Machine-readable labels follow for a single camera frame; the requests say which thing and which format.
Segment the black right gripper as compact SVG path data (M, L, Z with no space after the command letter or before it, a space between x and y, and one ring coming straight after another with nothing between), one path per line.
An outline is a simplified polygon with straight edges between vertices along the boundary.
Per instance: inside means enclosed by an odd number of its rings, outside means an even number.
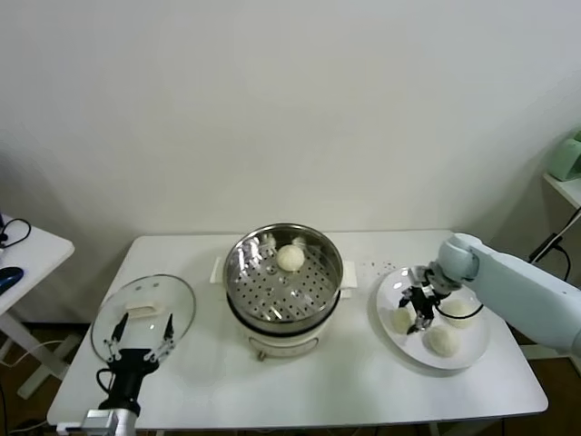
M426 295L421 287L411 286L401 293L399 308L406 307L410 302L417 316L408 327L407 335L423 332L431 326L431 321L434 319L433 307L437 303L437 299L434 295Z

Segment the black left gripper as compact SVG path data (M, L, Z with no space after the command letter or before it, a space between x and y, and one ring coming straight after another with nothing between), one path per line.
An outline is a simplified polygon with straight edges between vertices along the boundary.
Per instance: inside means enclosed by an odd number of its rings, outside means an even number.
M159 362L163 362L175 348L172 313L165 325L162 342L152 349L120 350L119 345L127 321L128 313L126 312L114 326L110 338L103 340L107 349L105 361L108 363L106 368L98 371L98 385L106 393L107 398L99 404L99 410L140 411L138 396L143 379L157 371ZM112 375L110 387L106 387L101 380L104 372Z

